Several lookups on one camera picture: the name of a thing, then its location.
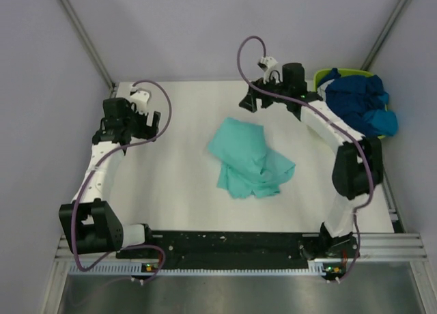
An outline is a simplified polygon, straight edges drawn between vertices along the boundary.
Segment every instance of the crumpled towel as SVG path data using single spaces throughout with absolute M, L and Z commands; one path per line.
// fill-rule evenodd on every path
M 260 125 L 228 117 L 208 150 L 222 160 L 217 187 L 228 190 L 233 198 L 277 195 L 279 184 L 294 174 L 295 164 L 267 146 Z

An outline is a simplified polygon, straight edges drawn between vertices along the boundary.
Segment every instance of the white connector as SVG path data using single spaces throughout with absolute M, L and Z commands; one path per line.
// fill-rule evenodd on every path
M 128 100 L 136 104 L 137 110 L 140 114 L 146 114 L 147 103 L 152 97 L 152 93 L 146 89 L 141 89 L 140 87 L 133 87 L 131 91 L 133 91 L 134 94 L 132 94 Z
M 270 74 L 275 70 L 277 64 L 277 60 L 273 57 L 261 57 L 258 61 L 258 66 L 264 71 L 264 83 L 267 83 L 270 80 Z

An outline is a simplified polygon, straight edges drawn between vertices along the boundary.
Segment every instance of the white table surface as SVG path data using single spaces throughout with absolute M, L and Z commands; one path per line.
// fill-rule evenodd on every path
M 119 166 L 109 203 L 123 224 L 192 231 L 319 231 L 335 197 L 335 156 L 314 131 L 283 104 L 256 113 L 241 109 L 238 103 L 247 91 L 242 81 L 161 84 L 173 103 L 173 118 L 161 138 L 128 149 Z M 152 90 L 149 110 L 162 113 L 162 127 L 168 114 L 164 96 L 155 87 L 144 87 Z M 130 83 L 120 83 L 118 94 L 129 89 Z M 226 117 L 264 125 L 269 146 L 296 163 L 281 194 L 235 200 L 216 187 L 221 163 L 206 145 Z M 358 225 L 366 233 L 393 232 L 381 186 L 358 213 Z

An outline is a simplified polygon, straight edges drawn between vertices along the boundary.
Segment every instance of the white wall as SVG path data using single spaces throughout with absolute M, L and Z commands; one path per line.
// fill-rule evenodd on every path
M 107 89 L 56 0 L 0 0 L 0 304 L 37 313 Z
M 421 233 L 437 270 L 437 0 L 412 0 L 372 71 L 391 95 L 399 133 L 384 162 L 409 228 Z
M 277 59 L 302 62 L 307 76 L 359 68 L 396 1 L 71 0 L 117 81 L 238 79 L 237 49 L 251 34 Z M 248 44 L 253 77 L 261 55 Z

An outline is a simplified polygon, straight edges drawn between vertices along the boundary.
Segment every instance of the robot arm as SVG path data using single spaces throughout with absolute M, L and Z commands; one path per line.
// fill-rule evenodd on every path
M 112 98 L 103 102 L 104 118 L 100 122 L 100 129 L 93 136 L 91 160 L 81 184 L 82 187 L 89 173 L 95 171 L 78 208 L 78 254 L 119 251 L 127 246 L 143 244 L 151 234 L 146 224 L 121 224 L 107 202 L 118 165 L 126 153 L 120 146 L 128 145 L 132 137 L 150 139 L 158 133 L 160 113 L 154 112 L 152 125 L 147 125 L 146 107 L 149 99 L 150 92 L 135 88 L 127 98 Z M 103 156 L 117 148 L 118 151 L 113 152 L 96 168 Z M 78 193 L 72 203 L 62 205 L 59 209 L 59 219 L 70 250 L 72 210 Z
M 264 62 L 277 62 L 271 57 L 260 59 L 258 66 L 266 72 L 269 66 Z M 260 78 L 253 84 L 260 89 L 281 94 L 311 104 L 321 111 L 329 122 L 323 120 L 310 108 L 284 99 L 266 96 L 249 87 L 247 95 L 240 102 L 240 107 L 251 111 L 257 110 L 256 100 L 262 101 L 262 108 L 268 108 L 273 102 L 284 103 L 287 110 L 292 112 L 297 119 L 315 130 L 330 146 L 336 155 L 332 180 L 337 191 L 335 202 L 328 218 L 322 223 L 320 235 L 326 245 L 322 248 L 329 249 L 352 237 L 354 203 L 352 200 L 369 192 L 369 184 L 363 161 L 353 143 L 345 141 L 344 137 L 335 130 L 331 124 L 346 130 L 360 143 L 371 167 L 374 184 L 382 181 L 382 149 L 378 138 L 366 138 L 361 133 L 349 127 L 341 118 L 336 116 L 315 92 L 307 91 L 305 70 L 300 63 L 288 63 L 282 67 L 282 82 L 274 79 Z

